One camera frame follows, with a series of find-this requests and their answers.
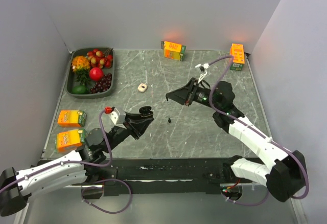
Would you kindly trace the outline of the black earbud charging case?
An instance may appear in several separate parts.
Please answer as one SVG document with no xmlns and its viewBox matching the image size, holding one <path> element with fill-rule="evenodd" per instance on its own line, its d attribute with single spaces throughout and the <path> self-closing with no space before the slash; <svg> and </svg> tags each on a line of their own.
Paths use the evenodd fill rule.
<svg viewBox="0 0 327 224">
<path fill-rule="evenodd" d="M 153 117 L 151 106 L 143 106 L 139 109 L 139 115 L 143 118 Z"/>
</svg>

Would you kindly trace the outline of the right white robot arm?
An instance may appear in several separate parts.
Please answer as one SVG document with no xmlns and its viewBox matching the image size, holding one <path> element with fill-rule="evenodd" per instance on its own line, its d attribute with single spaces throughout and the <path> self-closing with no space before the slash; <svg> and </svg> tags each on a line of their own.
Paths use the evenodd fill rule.
<svg viewBox="0 0 327 224">
<path fill-rule="evenodd" d="M 243 178 L 265 186 L 278 201 L 294 198 L 308 183 L 304 155 L 298 150 L 290 152 L 257 129 L 234 105 L 234 98 L 231 83 L 220 81 L 209 89 L 200 87 L 195 78 L 166 93 L 167 100 L 184 106 L 197 102 L 213 108 L 216 125 L 241 141 L 262 161 L 255 163 L 241 156 L 230 158 L 223 169 L 228 182 Z"/>
</svg>

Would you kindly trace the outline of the beige earbud charging case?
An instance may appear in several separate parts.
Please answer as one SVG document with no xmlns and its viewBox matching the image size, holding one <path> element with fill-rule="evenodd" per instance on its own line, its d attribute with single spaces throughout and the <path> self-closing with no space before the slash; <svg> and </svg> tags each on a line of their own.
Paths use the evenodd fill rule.
<svg viewBox="0 0 327 224">
<path fill-rule="evenodd" d="M 141 83 L 137 88 L 137 90 L 140 93 L 144 93 L 147 89 L 148 89 L 148 86 L 145 83 Z"/>
</svg>

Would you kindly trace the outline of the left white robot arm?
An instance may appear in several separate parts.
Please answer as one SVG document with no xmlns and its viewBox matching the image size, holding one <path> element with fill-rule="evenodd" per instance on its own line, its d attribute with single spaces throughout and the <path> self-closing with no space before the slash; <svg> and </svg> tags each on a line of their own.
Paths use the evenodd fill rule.
<svg viewBox="0 0 327 224">
<path fill-rule="evenodd" d="M 145 133 L 154 120 L 151 109 L 143 106 L 132 114 L 107 107 L 100 113 L 109 115 L 114 124 L 109 132 L 100 121 L 100 128 L 93 129 L 84 145 L 76 150 L 26 170 L 5 169 L 1 173 L 1 216 L 19 212 L 41 194 L 73 184 L 97 183 L 101 178 L 98 168 L 107 168 L 112 163 L 112 150 L 127 137 L 138 140 Z"/>
</svg>

